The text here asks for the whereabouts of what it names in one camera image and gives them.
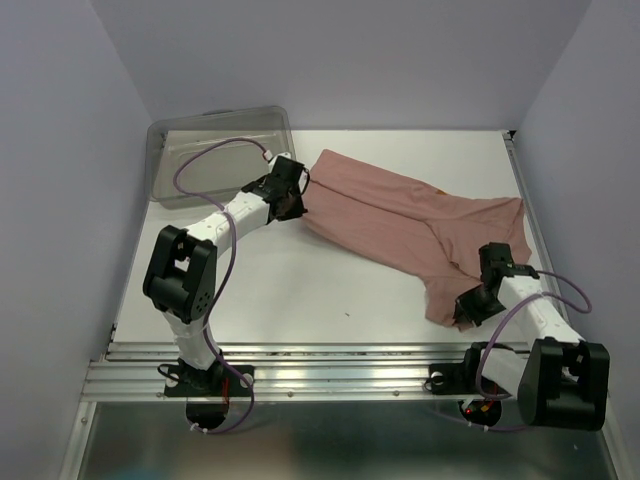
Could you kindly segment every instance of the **pink pants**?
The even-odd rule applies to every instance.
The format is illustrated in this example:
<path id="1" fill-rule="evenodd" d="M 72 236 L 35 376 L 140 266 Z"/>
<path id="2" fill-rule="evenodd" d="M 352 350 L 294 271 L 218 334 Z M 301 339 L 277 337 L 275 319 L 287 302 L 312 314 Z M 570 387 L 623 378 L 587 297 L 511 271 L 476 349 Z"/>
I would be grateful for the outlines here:
<path id="1" fill-rule="evenodd" d="M 320 155 L 311 179 L 305 224 L 353 252 L 419 277 L 429 296 L 426 317 L 434 322 L 452 326 L 456 297 L 480 284 L 480 247 L 508 243 L 517 263 L 531 255 L 519 198 L 448 195 L 330 150 Z"/>

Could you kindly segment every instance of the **black bracket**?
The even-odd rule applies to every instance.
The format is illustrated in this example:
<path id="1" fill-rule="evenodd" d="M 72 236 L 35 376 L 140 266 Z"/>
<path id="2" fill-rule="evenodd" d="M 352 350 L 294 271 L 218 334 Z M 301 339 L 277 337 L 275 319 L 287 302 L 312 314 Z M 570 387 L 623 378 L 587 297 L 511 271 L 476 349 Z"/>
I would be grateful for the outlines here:
<path id="1" fill-rule="evenodd" d="M 536 340 L 518 388 L 522 419 L 528 425 L 600 430 L 607 407 L 609 362 L 607 349 L 598 343 Z"/>
<path id="2" fill-rule="evenodd" d="M 187 270 L 176 262 L 189 259 Z M 158 234 L 142 284 L 142 292 L 161 312 L 171 311 L 183 323 L 202 318 L 213 301 L 218 249 L 186 229 L 169 225 Z"/>
<path id="3" fill-rule="evenodd" d="M 480 326 L 505 309 L 498 300 L 498 290 L 503 278 L 540 278 L 532 266 L 514 262 L 511 247 L 507 243 L 489 243 L 480 248 L 479 254 L 482 285 L 467 290 L 456 298 L 453 317 L 459 324 L 473 323 Z"/>
<path id="4" fill-rule="evenodd" d="M 477 394 L 476 372 L 480 365 L 482 350 L 487 342 L 476 342 L 471 345 L 460 363 L 432 363 L 429 365 L 429 378 L 425 382 L 425 388 L 433 395 L 464 395 Z M 512 350 L 506 345 L 496 343 L 494 348 Z M 491 391 L 494 382 L 482 378 L 482 389 Z"/>
<path id="5" fill-rule="evenodd" d="M 251 365 L 235 365 L 234 368 L 243 376 L 249 375 L 253 384 L 255 367 Z M 182 360 L 177 365 L 169 365 L 166 374 L 170 378 L 165 382 L 164 396 L 168 398 L 228 397 L 248 398 L 251 392 L 240 379 L 216 361 L 208 370 L 193 368 Z M 213 430 L 218 428 L 227 418 L 229 404 L 226 402 L 189 402 L 185 406 L 187 419 L 200 428 Z"/>
<path id="6" fill-rule="evenodd" d="M 303 172 L 307 174 L 307 183 L 300 190 L 299 183 Z M 268 175 L 245 185 L 242 191 L 258 195 L 269 204 L 269 222 L 285 221 L 307 213 L 302 195 L 309 185 L 309 180 L 309 170 L 304 164 L 279 155 Z"/>
<path id="7" fill-rule="evenodd" d="M 252 365 L 234 365 L 238 372 L 243 375 L 250 375 L 253 378 L 255 367 Z M 167 367 L 167 373 L 179 379 L 172 382 L 170 379 L 165 384 L 164 396 L 168 398 L 188 398 L 188 397 L 213 397 L 221 398 L 223 395 L 223 385 L 229 382 L 230 397 L 250 397 L 251 393 L 240 379 L 225 369 L 219 362 L 215 362 L 208 370 L 193 368 L 182 360 L 178 360 L 177 365 Z"/>

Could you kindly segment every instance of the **white table surface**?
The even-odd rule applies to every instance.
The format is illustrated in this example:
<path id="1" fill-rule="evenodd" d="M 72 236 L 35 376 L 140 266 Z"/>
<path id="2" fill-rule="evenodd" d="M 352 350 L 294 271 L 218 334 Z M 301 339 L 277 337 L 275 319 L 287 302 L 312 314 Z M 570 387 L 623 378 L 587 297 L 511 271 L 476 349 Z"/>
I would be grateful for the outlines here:
<path id="1" fill-rule="evenodd" d="M 471 198 L 520 196 L 500 132 L 297 131 L 296 159 L 311 167 L 331 149 Z M 171 342 L 169 326 L 142 281 L 160 229 L 184 227 L 211 207 L 167 210 L 150 203 L 117 319 L 115 342 Z M 540 259 L 529 222 L 530 264 Z M 229 259 L 218 261 L 221 279 Z M 423 343 L 486 340 L 496 320 L 464 333 L 424 318 L 425 288 L 415 277 L 326 242 L 302 222 L 274 222 L 238 244 L 231 280 L 212 315 L 222 343 Z M 521 341 L 507 327 L 504 341 Z"/>

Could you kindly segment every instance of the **lavender wall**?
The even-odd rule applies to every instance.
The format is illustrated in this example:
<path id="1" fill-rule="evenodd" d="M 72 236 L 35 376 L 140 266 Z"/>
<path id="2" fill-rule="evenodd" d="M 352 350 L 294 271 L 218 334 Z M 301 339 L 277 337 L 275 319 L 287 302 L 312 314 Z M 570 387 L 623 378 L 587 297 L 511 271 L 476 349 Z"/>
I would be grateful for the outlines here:
<path id="1" fill-rule="evenodd" d="M 556 271 L 591 294 L 575 326 L 612 356 L 611 396 L 640 452 L 640 3 L 595 0 L 516 136 Z M 633 456 L 640 474 L 640 460 Z"/>
<path id="2" fill-rule="evenodd" d="M 92 0 L 154 119 L 515 128 L 589 0 Z"/>
<path id="3" fill-rule="evenodd" d="M 0 476 L 57 477 L 143 208 L 150 118 L 86 0 L 0 6 Z"/>

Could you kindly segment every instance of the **plastic container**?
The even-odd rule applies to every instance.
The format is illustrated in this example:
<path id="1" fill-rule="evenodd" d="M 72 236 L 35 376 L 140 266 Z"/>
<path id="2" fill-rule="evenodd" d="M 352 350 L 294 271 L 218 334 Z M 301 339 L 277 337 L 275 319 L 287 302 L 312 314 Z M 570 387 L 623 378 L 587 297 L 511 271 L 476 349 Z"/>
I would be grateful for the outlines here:
<path id="1" fill-rule="evenodd" d="M 161 120 L 151 125 L 147 132 L 149 200 L 172 209 L 206 203 L 178 192 L 173 186 L 173 176 L 196 153 L 232 137 L 248 137 L 260 142 L 274 155 L 290 152 L 295 158 L 287 113 L 279 107 Z M 198 158 L 184 170 L 180 185 L 187 191 L 207 193 L 225 201 L 266 173 L 267 165 L 259 148 L 250 143 L 231 143 Z"/>

